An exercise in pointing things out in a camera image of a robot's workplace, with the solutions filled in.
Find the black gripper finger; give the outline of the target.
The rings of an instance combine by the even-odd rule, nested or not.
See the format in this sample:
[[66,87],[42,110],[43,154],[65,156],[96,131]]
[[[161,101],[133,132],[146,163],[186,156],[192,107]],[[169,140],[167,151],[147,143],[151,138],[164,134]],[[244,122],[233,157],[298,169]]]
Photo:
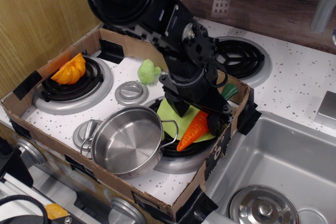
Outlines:
[[164,93],[170,107],[179,117],[182,118],[188,111],[190,105],[183,100],[177,91],[164,88]]
[[207,126],[213,136],[226,129],[233,119],[232,114],[211,113],[207,116]]

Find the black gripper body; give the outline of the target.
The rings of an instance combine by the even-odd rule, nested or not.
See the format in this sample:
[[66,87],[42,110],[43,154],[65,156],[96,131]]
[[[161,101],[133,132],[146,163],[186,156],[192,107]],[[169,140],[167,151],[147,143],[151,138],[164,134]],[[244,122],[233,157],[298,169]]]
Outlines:
[[161,75],[159,81],[163,84],[163,89],[177,91],[186,103],[208,114],[230,114],[232,107],[218,91],[218,88],[227,83],[228,74],[226,71],[218,71],[217,69],[212,75],[210,73],[210,71],[202,71],[194,79],[184,79],[177,82],[174,82],[173,76],[168,73]]

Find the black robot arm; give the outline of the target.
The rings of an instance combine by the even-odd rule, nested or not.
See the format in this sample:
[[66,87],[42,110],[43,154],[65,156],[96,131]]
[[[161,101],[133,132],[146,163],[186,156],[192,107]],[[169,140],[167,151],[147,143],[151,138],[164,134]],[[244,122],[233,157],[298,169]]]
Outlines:
[[211,134],[230,122],[231,107],[219,93],[225,71],[215,58],[216,40],[180,0],[87,0],[106,25],[149,41],[163,56],[167,74],[159,78],[165,97],[179,116],[190,105],[206,113]]

